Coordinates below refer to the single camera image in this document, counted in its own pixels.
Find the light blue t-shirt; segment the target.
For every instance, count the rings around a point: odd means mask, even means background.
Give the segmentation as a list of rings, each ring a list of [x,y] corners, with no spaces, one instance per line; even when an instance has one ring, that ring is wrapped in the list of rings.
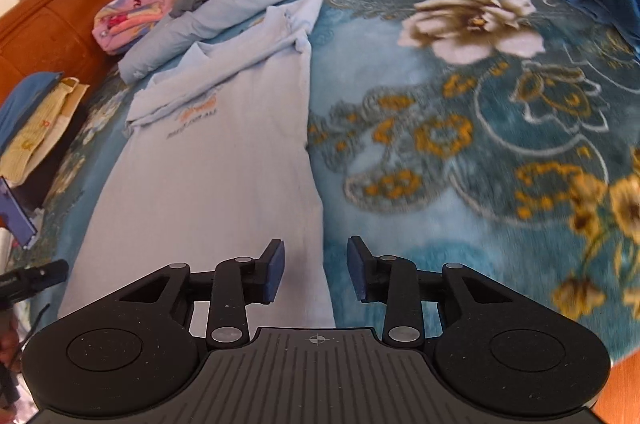
[[[168,264],[209,270],[279,239],[282,281],[271,305],[250,306],[250,326],[333,326],[306,150],[309,38],[322,2],[272,6],[227,41],[195,43],[134,95],[61,315]]]

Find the blue smartphone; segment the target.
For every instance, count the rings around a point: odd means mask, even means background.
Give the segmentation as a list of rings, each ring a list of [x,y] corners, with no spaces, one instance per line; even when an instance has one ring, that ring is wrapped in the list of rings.
[[[4,177],[1,178],[1,222],[22,248],[27,248],[37,236],[37,228],[23,210]]]

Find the blue pillow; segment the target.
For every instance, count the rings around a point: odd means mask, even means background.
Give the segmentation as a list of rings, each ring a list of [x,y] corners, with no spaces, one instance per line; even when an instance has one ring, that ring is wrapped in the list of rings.
[[[61,78],[61,72],[36,72],[15,86],[1,105],[1,151],[6,150],[13,137],[28,121],[43,99],[60,83]]]

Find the orange wooden headboard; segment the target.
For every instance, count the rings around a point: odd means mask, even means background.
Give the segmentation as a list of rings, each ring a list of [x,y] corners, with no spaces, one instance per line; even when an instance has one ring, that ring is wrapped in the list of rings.
[[[115,66],[92,35],[96,13],[113,0],[24,0],[1,16],[1,97],[39,71],[61,72],[94,93]]]

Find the pink cartoon folded blanket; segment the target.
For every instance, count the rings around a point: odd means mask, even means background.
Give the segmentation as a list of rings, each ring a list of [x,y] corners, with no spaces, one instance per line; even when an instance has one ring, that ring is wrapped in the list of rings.
[[[126,53],[174,7],[177,0],[114,0],[94,16],[92,35],[107,55]]]

